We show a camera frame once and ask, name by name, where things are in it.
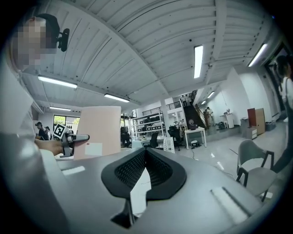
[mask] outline fluorescent light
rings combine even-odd
[[[201,75],[201,64],[203,56],[203,46],[194,47],[194,78]]]
[[[127,100],[127,99],[117,97],[117,96],[114,96],[114,95],[111,95],[111,94],[108,94],[108,93],[106,93],[104,96],[108,97],[108,98],[115,99],[115,100],[123,101],[123,102],[129,102],[129,100]]]
[[[50,109],[60,110],[60,111],[71,111],[71,109],[59,108],[59,107],[52,107],[52,106],[50,106]]]
[[[251,67],[256,60],[260,57],[260,55],[264,52],[265,48],[266,48],[267,44],[263,44],[260,48],[260,50],[257,52],[256,56],[254,57],[254,59],[250,62],[250,64],[248,65],[249,67]]]
[[[48,83],[52,83],[52,84],[56,84],[56,85],[63,85],[63,86],[67,86],[67,87],[74,88],[74,89],[77,88],[76,84],[68,83],[68,82],[64,82],[64,81],[61,81],[61,80],[56,80],[56,79],[52,79],[52,78],[48,78],[48,77],[44,77],[44,76],[41,76],[41,75],[38,76],[38,79],[40,81],[43,81],[43,82],[48,82]]]
[[[214,94],[214,91],[211,92],[211,94],[207,98],[210,98],[213,94]]]

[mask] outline black bag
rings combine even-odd
[[[219,129],[225,129],[224,122],[219,122],[218,126],[219,126]]]

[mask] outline window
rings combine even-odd
[[[74,134],[77,132],[77,127],[79,123],[79,117],[70,117],[70,116],[59,116],[54,115],[54,129],[57,124],[66,125]]]

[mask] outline wooden cabinet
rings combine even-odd
[[[251,108],[247,113],[250,127],[256,127],[257,135],[263,134],[266,131],[264,109]]]

